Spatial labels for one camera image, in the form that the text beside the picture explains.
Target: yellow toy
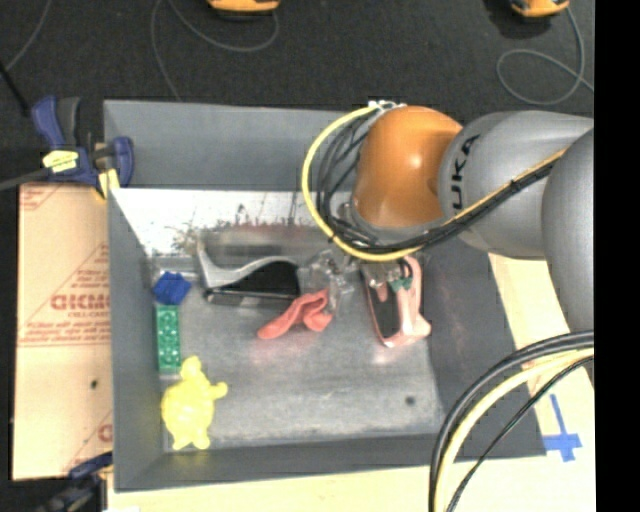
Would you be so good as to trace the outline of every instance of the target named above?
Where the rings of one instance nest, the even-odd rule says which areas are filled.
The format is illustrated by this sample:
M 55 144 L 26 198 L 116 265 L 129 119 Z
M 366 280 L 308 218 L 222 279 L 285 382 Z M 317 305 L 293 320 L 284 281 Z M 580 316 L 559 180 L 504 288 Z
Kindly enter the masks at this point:
M 213 403 L 227 394 L 228 386 L 226 382 L 212 385 L 197 356 L 182 362 L 180 377 L 182 381 L 169 387 L 162 397 L 162 419 L 173 435 L 174 450 L 189 443 L 204 450 L 211 444 L 207 429 L 213 421 Z

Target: blue block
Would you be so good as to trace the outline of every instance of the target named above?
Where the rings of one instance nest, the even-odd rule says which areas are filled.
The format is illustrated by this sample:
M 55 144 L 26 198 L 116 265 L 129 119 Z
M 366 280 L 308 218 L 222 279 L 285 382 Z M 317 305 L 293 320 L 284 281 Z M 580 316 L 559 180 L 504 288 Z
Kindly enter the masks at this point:
M 165 272 L 153 287 L 153 294 L 160 304 L 177 306 L 191 289 L 191 283 L 182 274 Z

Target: black floor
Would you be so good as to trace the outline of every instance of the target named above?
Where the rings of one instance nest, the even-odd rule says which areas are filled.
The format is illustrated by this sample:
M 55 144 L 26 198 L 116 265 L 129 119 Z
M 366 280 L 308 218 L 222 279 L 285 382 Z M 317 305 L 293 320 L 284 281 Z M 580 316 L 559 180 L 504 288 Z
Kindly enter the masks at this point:
M 283 0 L 277 25 L 272 17 L 220 19 L 205 0 L 172 2 L 208 38 L 258 49 L 206 42 L 168 0 L 0 0 L 0 60 L 28 103 L 47 94 L 80 96 L 82 141 L 89 132 L 100 139 L 105 98 L 341 110 L 384 98 L 429 106 L 462 124 L 504 110 L 594 116 L 594 95 L 583 84 L 555 102 L 571 92 L 576 78 L 548 60 L 515 55 L 502 66 L 517 94 L 542 104 L 509 93 L 496 65 L 505 52 L 527 49 L 576 71 L 582 62 L 584 79 L 593 84 L 595 0 L 572 2 L 571 15 L 538 23 L 523 23 L 508 0 Z M 154 54 L 152 28 L 172 85 Z M 42 146 L 0 79 L 0 180 L 36 169 Z M 15 354 L 15 190 L 0 192 L 0 221 L 0 509 L 13 512 L 30 510 L 64 483 L 6 482 Z

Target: cable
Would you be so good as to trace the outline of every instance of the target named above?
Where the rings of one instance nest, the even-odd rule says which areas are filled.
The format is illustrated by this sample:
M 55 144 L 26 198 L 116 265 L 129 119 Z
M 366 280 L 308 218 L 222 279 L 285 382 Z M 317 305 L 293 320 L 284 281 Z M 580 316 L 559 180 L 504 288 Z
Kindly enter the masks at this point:
M 504 439 L 507 436 L 507 434 L 511 432 L 511 430 L 513 430 L 513 428 L 520 422 L 520 420 L 524 418 L 527 412 L 529 412 L 533 408 L 533 406 L 536 403 L 538 403 L 543 396 L 546 395 L 547 391 L 549 391 L 549 389 L 551 389 L 557 382 L 564 379 L 567 375 L 574 372 L 578 368 L 583 367 L 585 364 L 592 362 L 594 359 L 595 358 L 593 356 L 585 357 L 583 359 L 580 359 L 579 361 L 576 361 L 572 365 L 567 366 L 560 372 L 556 373 L 540 390 L 538 390 L 538 392 L 533 397 L 531 397 L 527 401 L 526 404 L 524 404 L 520 408 L 520 410 L 513 416 L 513 418 L 511 418 L 511 421 L 509 421 L 509 423 L 507 423 L 507 425 L 500 431 L 500 433 L 496 436 L 496 438 L 493 441 L 491 441 L 487 449 L 482 453 L 482 455 L 478 458 L 478 460 L 473 465 L 473 467 L 464 476 L 464 478 L 458 485 L 458 488 L 455 490 L 451 498 L 451 501 L 447 506 L 446 512 L 453 512 L 453 510 L 458 504 L 458 501 L 460 501 L 460 498 L 462 497 L 462 493 L 464 492 L 468 483 L 471 481 L 471 478 L 473 477 L 473 475 L 480 468 L 480 465 L 487 459 L 489 454 L 500 443 L 500 441 L 502 441 L 502 439 Z
M 10 71 L 11 68 L 15 66 L 18 63 L 18 61 L 22 59 L 22 57 L 24 57 L 24 54 L 27 53 L 27 51 L 35 41 L 36 37 L 38 37 L 38 34 L 40 34 L 40 31 L 42 30 L 44 22 L 46 21 L 47 16 L 49 15 L 49 9 L 51 8 L 52 3 L 53 3 L 53 0 L 47 0 L 47 3 L 45 4 L 44 9 L 42 10 L 42 14 L 40 15 L 40 20 L 36 25 L 36 28 L 33 30 L 31 35 L 29 36 L 29 39 L 27 39 L 27 42 L 22 46 L 22 48 L 13 57 L 13 59 L 9 61 L 9 64 L 6 65 L 7 71 Z
M 329 126 L 327 126 L 311 144 L 311 147 L 309 148 L 309 151 L 307 152 L 305 160 L 302 164 L 302 175 L 301 175 L 301 188 L 302 188 L 302 196 L 304 198 L 304 202 L 307 205 L 307 208 L 309 210 L 309 213 L 311 214 L 311 217 L 313 218 L 315 223 L 318 225 L 318 227 L 324 232 L 324 234 L 327 235 L 330 239 L 332 239 L 333 242 L 347 254 L 359 259 L 366 260 L 366 261 L 377 261 L 377 262 L 390 261 L 393 259 L 403 258 L 415 252 L 419 248 L 416 247 L 416 248 L 412 248 L 404 251 L 397 251 L 390 254 L 377 255 L 377 254 L 371 254 L 368 252 L 360 251 L 354 247 L 351 247 L 350 245 L 345 243 L 342 239 L 335 236 L 336 233 L 331 229 L 331 227 L 327 225 L 327 223 L 322 219 L 322 217 L 319 215 L 318 211 L 316 210 L 316 207 L 313 204 L 313 199 L 311 198 L 311 192 L 309 190 L 309 176 L 310 176 L 311 162 L 313 161 L 313 157 L 315 156 L 322 142 L 324 142 L 324 140 L 334 130 L 336 130 L 343 124 L 348 123 L 353 119 L 369 114 L 379 108 L 380 108 L 379 105 L 373 105 L 373 106 L 363 107 L 358 110 L 354 110 L 353 112 L 336 119 Z
M 184 14 L 182 14 L 182 12 L 176 7 L 176 5 L 173 3 L 173 0 L 166 0 L 166 1 L 171 7 L 171 9 L 173 10 L 173 12 L 175 13 L 175 15 L 178 17 L 178 19 L 189 31 L 191 31 L 193 34 L 195 34 L 197 37 L 204 40 L 208 44 L 211 44 L 223 50 L 238 52 L 238 53 L 258 52 L 271 46 L 271 44 L 276 40 L 276 38 L 278 37 L 278 34 L 280 33 L 280 22 L 278 20 L 278 15 L 275 12 L 273 12 L 271 14 L 273 18 L 273 23 L 274 23 L 273 33 L 265 42 L 257 44 L 255 46 L 233 46 L 230 44 L 222 43 L 220 41 L 216 41 L 215 39 L 212 39 L 211 37 L 199 31 L 196 27 L 194 27 L 189 22 L 189 20 L 187 20 Z M 178 101 L 184 101 L 180 97 L 180 94 L 178 94 L 177 88 L 175 87 L 173 81 L 171 80 L 171 78 L 169 77 L 169 74 L 167 73 L 166 67 L 164 65 L 164 62 L 162 61 L 162 57 L 160 56 L 160 52 L 158 50 L 158 45 L 156 43 L 156 18 L 157 18 L 158 8 L 161 3 L 162 3 L 162 0 L 156 1 L 151 11 L 151 21 L 149 23 L 149 31 L 151 32 L 151 46 L 153 50 L 153 55 L 156 59 L 158 67 L 160 68 L 160 73 L 162 74 L 162 77 L 164 78 L 165 83 L 167 84 L 169 89 L 171 89 L 171 92 L 173 93 L 175 98 Z
M 464 229 L 467 229 L 473 222 L 480 220 L 489 212 L 493 211 L 509 197 L 518 193 L 523 188 L 548 176 L 555 162 L 565 152 L 565 149 L 563 149 L 554 153 L 547 159 L 527 169 L 516 178 L 504 184 L 502 187 L 458 213 L 456 216 L 447 220 L 442 225 L 430 229 L 417 237 L 394 244 L 383 245 L 378 242 L 372 243 L 371 236 L 369 234 L 364 233 L 357 226 L 350 225 L 344 219 L 338 219 L 331 214 L 331 197 L 337 190 L 337 187 L 334 186 L 328 194 L 323 190 L 323 188 L 330 183 L 329 175 L 335 168 L 335 163 L 338 158 L 336 155 L 339 154 L 338 149 L 344 146 L 346 140 L 348 138 L 352 138 L 355 130 L 361 126 L 358 124 L 361 122 L 360 118 L 365 118 L 365 120 L 367 120 L 371 113 L 376 109 L 384 111 L 389 107 L 396 106 L 397 105 L 392 104 L 391 102 L 382 102 L 378 105 L 353 111 L 335 120 L 314 140 L 307 152 L 302 166 L 301 187 L 303 190 L 303 196 L 305 198 L 307 208 L 309 209 L 309 212 L 316 224 L 342 250 L 351 256 L 366 261 L 384 262 L 397 260 L 415 251 L 424 249 L 427 246 L 431 247 L 457 235 Z M 317 198 L 317 205 L 314 206 L 310 195 L 311 164 L 320 145 L 338 129 L 340 129 L 340 132 L 330 143 L 329 148 L 322 159 L 319 172 L 321 183 L 316 191 L 316 193 L 320 194 L 321 197 Z M 352 144 L 347 148 L 347 150 L 351 151 L 353 146 L 354 145 Z
M 477 403 L 477 405 L 475 405 L 471 409 L 471 411 L 469 411 L 464 420 L 456 429 L 454 435 L 451 437 L 449 446 L 442 458 L 437 485 L 435 489 L 433 489 L 433 499 L 435 502 L 436 512 L 445 510 L 444 486 L 447 482 L 448 474 L 451 470 L 451 466 L 453 465 L 455 457 L 460 450 L 460 447 L 464 443 L 473 426 L 489 410 L 489 408 L 491 408 L 500 398 L 502 398 L 521 384 L 524 384 L 530 378 L 541 376 L 547 373 L 549 370 L 560 370 L 566 368 L 568 365 L 571 365 L 576 361 L 579 361 L 580 359 L 592 356 L 593 353 L 593 348 L 577 352 L 572 351 L 550 361 L 546 361 L 542 364 L 536 365 L 532 368 L 523 370 L 491 390 L 486 396 L 482 398 L 482 400 Z
M 520 101 L 523 101 L 525 103 L 529 103 L 531 105 L 538 105 L 538 106 L 551 106 L 551 105 L 557 105 L 558 103 L 563 102 L 564 100 L 566 100 L 567 98 L 569 98 L 577 89 L 578 87 L 580 87 L 580 84 L 583 84 L 585 87 L 587 87 L 587 89 L 589 89 L 591 92 L 595 92 L 593 85 L 591 85 L 589 82 L 587 82 L 584 79 L 584 66 L 585 66 L 585 60 L 584 60 L 584 40 L 582 38 L 582 34 L 580 33 L 580 29 L 578 28 L 578 24 L 576 23 L 575 18 L 573 17 L 573 13 L 571 12 L 571 9 L 567 7 L 567 15 L 569 16 L 569 21 L 571 22 L 571 26 L 573 27 L 573 31 L 576 35 L 576 41 L 578 43 L 578 62 L 579 62 L 579 71 L 576 73 L 574 70 L 572 70 L 571 68 L 569 68 L 568 66 L 566 66 L 565 64 L 563 64 L 562 62 L 554 59 L 553 57 L 550 57 L 549 55 L 546 55 L 542 52 L 538 52 L 535 50 L 522 50 L 522 49 L 517 49 L 517 50 L 510 50 L 508 52 L 503 53 L 500 58 L 498 59 L 498 62 L 496 63 L 496 74 L 498 75 L 498 80 L 500 80 L 500 83 L 502 84 L 502 86 L 507 90 L 507 92 L 509 92 L 512 96 L 514 96 L 515 98 L 519 99 Z M 574 76 L 576 78 L 576 81 L 573 83 L 573 85 L 571 86 L 571 88 L 562 96 L 560 96 L 559 98 L 555 99 L 555 100 L 548 100 L 548 101 L 539 101 L 539 100 L 534 100 L 531 98 L 527 98 L 524 95 L 521 95 L 519 93 L 517 93 L 511 86 L 509 86 L 502 74 L 501 71 L 501 66 L 504 62 L 504 60 L 511 56 L 511 55 L 531 55 L 533 57 L 537 57 L 543 60 L 546 60 L 547 62 L 551 62 L 552 64 L 555 64 L 556 66 L 558 66 L 560 69 L 566 71 L 567 73 L 569 73 L 570 75 Z
M 450 433 L 458 424 L 459 419 L 465 414 L 468 406 L 475 400 L 487 385 L 492 381 L 504 376 L 505 373 L 513 368 L 519 368 L 522 364 L 529 363 L 535 359 L 558 354 L 567 350 L 581 350 L 593 347 L 593 331 L 585 331 L 578 333 L 568 333 L 543 341 L 539 341 L 519 349 L 508 355 L 494 366 L 492 366 L 484 375 L 478 378 L 456 401 L 445 418 L 435 446 L 432 452 L 432 460 L 430 467 L 429 486 L 435 489 L 440 476 L 440 465 L 443 458 L 444 450 L 449 443 Z M 435 512 L 433 494 L 430 496 L 429 510 Z

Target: green lego brick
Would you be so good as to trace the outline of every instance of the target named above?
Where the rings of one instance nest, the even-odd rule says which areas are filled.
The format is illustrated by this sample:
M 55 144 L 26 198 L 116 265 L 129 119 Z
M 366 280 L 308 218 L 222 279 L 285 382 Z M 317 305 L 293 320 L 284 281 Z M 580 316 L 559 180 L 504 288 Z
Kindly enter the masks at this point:
M 161 372 L 179 372 L 182 364 L 180 353 L 180 315 L 178 306 L 156 304 L 156 341 L 158 369 Z

